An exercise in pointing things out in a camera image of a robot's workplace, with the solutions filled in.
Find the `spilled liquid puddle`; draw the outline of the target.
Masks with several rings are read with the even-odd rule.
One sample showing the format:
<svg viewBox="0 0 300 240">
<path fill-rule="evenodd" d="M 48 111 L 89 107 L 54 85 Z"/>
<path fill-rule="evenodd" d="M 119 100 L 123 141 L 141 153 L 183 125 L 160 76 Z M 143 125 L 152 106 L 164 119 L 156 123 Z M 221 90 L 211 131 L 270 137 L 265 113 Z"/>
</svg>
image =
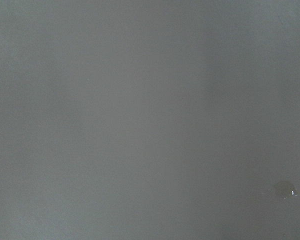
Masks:
<svg viewBox="0 0 300 240">
<path fill-rule="evenodd" d="M 288 180 L 280 180 L 272 187 L 274 194 L 281 198 L 300 197 L 300 184 L 296 185 Z"/>
</svg>

